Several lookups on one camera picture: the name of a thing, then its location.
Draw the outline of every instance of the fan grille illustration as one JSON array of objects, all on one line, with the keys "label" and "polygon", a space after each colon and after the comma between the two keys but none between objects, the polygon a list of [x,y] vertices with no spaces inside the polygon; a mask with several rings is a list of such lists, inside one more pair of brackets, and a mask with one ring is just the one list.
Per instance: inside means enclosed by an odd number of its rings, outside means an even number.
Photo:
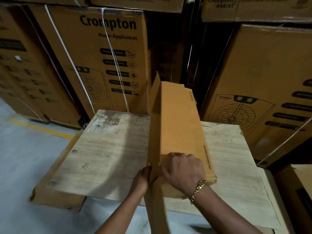
[{"label": "fan grille illustration", "polygon": [[87,74],[79,74],[79,75],[86,90],[88,91],[90,98],[92,98],[94,101],[107,100],[106,91],[96,79]]},{"label": "fan grille illustration", "polygon": [[249,127],[255,120],[255,111],[244,104],[228,104],[218,108],[212,115],[214,122]]}]

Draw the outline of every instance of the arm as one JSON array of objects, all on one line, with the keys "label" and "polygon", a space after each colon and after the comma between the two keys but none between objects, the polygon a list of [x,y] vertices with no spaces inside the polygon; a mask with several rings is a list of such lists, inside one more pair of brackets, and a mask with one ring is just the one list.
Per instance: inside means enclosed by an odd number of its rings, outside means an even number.
[{"label": "arm", "polygon": [[151,167],[141,169],[135,176],[129,194],[95,234],[124,234],[131,222],[137,206],[149,186]]},{"label": "arm", "polygon": [[[202,162],[193,155],[169,154],[169,169],[161,167],[163,177],[190,200],[198,185],[205,180]],[[218,234],[262,234],[255,226],[226,204],[208,185],[196,194],[194,205]]]}]

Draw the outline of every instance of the round icon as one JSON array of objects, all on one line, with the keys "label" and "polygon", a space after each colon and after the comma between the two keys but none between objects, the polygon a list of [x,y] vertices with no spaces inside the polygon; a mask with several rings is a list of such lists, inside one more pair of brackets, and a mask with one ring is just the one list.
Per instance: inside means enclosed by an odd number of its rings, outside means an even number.
[{"label": "round icon", "polygon": [[134,71],[131,71],[131,72],[129,73],[129,77],[130,77],[131,79],[137,79],[137,78],[138,78],[138,74],[135,73]]},{"label": "round icon", "polygon": [[138,96],[138,91],[133,90],[132,94],[135,95],[135,96]]},{"label": "round icon", "polygon": [[134,61],[128,61],[128,67],[131,69],[135,69],[136,68],[136,63]]},{"label": "round icon", "polygon": [[131,82],[131,87],[136,89],[138,87],[138,83],[135,82],[135,81],[132,81]]},{"label": "round icon", "polygon": [[135,58],[135,51],[133,51],[132,49],[128,49],[126,51],[126,55],[127,55],[128,58],[134,59]]}]

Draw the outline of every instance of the person's left hand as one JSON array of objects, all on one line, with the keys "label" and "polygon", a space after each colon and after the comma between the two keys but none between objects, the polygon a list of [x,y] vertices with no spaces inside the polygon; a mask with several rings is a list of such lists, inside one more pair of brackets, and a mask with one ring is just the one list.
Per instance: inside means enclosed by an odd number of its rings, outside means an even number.
[{"label": "person's left hand", "polygon": [[129,195],[136,195],[138,198],[142,198],[149,187],[149,175],[151,173],[151,166],[146,166],[139,170],[133,179]]}]

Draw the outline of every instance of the warehouse floor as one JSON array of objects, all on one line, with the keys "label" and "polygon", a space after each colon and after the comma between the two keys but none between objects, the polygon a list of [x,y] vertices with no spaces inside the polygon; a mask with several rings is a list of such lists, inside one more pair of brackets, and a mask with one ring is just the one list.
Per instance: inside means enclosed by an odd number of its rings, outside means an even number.
[{"label": "warehouse floor", "polygon": [[[119,205],[87,198],[81,211],[72,213],[28,202],[33,188],[76,132],[30,122],[0,100],[0,233],[94,233]],[[172,233],[213,233],[200,216],[168,212],[168,219]],[[144,207],[138,207],[127,233],[150,233]]]}]

